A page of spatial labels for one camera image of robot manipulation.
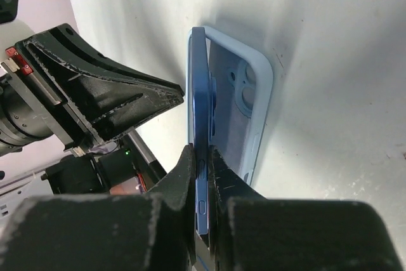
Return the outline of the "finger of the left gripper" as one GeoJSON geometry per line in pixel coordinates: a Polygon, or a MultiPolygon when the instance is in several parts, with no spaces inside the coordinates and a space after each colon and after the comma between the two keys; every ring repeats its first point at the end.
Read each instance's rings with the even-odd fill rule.
{"type": "Polygon", "coordinates": [[[63,23],[14,45],[66,96],[95,138],[116,140],[183,103],[179,84],[115,62],[63,23]]]}

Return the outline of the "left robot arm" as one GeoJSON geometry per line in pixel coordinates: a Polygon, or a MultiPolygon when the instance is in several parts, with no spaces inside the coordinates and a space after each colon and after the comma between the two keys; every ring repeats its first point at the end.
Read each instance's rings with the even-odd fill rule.
{"type": "Polygon", "coordinates": [[[64,23],[1,26],[1,217],[32,195],[108,192],[146,168],[135,129],[180,85],[96,51],[64,23]]]}

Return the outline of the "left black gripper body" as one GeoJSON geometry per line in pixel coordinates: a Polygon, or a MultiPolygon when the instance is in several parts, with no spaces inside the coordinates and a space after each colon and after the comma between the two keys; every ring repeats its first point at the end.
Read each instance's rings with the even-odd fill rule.
{"type": "Polygon", "coordinates": [[[15,46],[1,59],[1,156],[52,135],[76,156],[105,144],[95,138],[68,100],[15,46]]]}

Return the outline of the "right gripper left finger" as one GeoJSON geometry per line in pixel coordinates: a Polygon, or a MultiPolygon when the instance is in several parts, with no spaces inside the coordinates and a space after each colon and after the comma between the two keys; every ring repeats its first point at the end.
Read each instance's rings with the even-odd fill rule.
{"type": "Polygon", "coordinates": [[[1,236],[2,270],[190,270],[195,150],[142,195],[24,199],[1,236]]]}

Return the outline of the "light blue phone case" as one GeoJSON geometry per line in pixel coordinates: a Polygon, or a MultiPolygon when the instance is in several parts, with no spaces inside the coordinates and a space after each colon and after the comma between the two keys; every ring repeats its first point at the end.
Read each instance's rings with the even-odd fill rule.
{"type": "MultiPolygon", "coordinates": [[[[251,184],[272,94],[273,69],[258,50],[212,27],[207,36],[209,70],[216,81],[215,134],[211,145],[222,153],[228,166],[251,184]]],[[[188,41],[186,64],[187,140],[188,41]]]]}

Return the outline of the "black smartphone blue frame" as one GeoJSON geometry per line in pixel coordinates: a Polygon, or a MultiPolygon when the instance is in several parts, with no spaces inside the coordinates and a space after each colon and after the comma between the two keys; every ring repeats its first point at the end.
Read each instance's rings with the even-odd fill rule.
{"type": "Polygon", "coordinates": [[[196,157],[195,212],[197,232],[209,231],[209,147],[215,134],[216,81],[209,70],[204,27],[193,27],[188,41],[188,118],[196,157]]]}

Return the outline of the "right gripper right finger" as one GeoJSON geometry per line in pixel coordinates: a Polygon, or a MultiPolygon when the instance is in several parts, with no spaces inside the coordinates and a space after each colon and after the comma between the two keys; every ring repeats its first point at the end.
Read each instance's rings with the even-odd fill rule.
{"type": "Polygon", "coordinates": [[[386,225],[361,201],[267,199],[209,153],[217,270],[400,270],[386,225]]]}

